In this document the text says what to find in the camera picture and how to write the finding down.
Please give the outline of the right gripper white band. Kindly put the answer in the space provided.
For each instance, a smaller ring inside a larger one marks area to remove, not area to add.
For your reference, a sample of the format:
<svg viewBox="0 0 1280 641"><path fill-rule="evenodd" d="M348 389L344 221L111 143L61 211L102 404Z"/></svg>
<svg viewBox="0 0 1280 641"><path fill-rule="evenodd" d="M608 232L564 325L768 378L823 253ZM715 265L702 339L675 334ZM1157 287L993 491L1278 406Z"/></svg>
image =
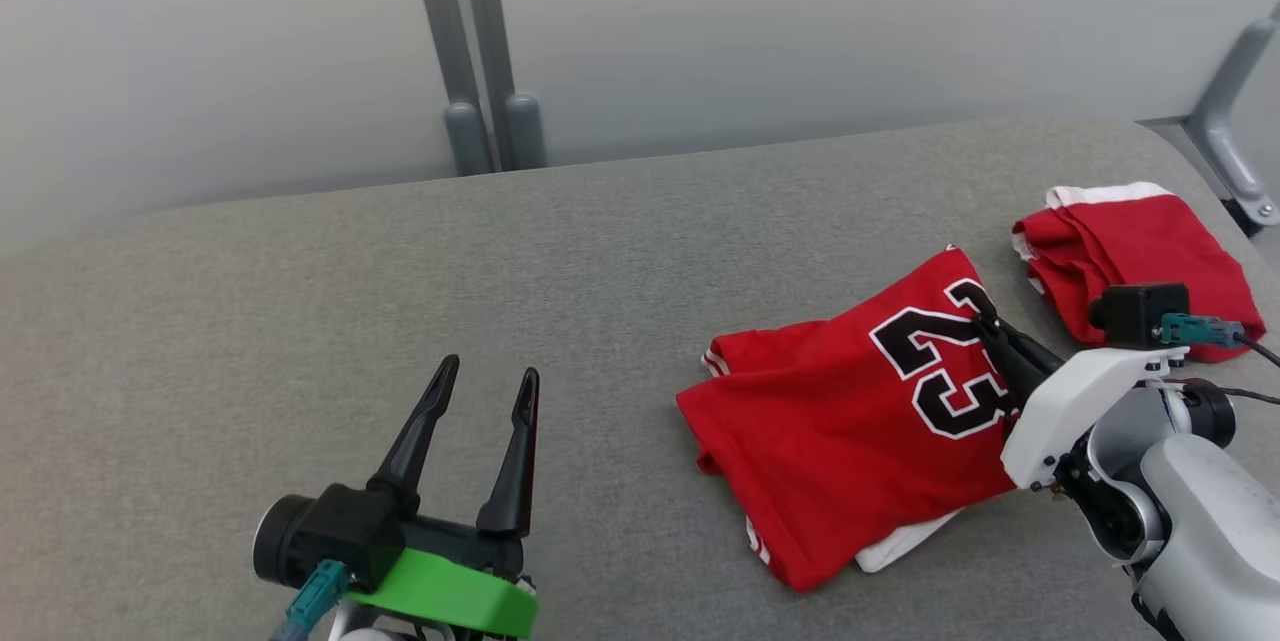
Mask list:
<svg viewBox="0 0 1280 641"><path fill-rule="evenodd" d="M1064 363L1006 319L982 316L980 328L986 354L1007 389L1004 409L1021 412L1001 453L1016 489L1050 486L1059 458L1098 418L1138 383L1161 380L1171 360L1189 353L1188 348L1098 348L1079 351Z"/></svg>

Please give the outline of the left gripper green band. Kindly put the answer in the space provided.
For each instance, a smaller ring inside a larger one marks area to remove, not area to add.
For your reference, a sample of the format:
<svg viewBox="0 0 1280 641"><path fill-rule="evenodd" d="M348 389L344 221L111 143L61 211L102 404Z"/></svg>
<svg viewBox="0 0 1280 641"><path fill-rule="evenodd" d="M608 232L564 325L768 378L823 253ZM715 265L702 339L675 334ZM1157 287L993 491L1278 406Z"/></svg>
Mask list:
<svg viewBox="0 0 1280 641"><path fill-rule="evenodd" d="M419 485L439 418L460 372L447 354L397 432L367 490L390 498L402 518L416 517ZM351 589L346 600L401 621L438 622L493 638L530 638L536 591L524 573L536 464L540 375L526 368L511 413L511 436L476 527L419 517L401 526L404 549L378 589Z"/></svg>

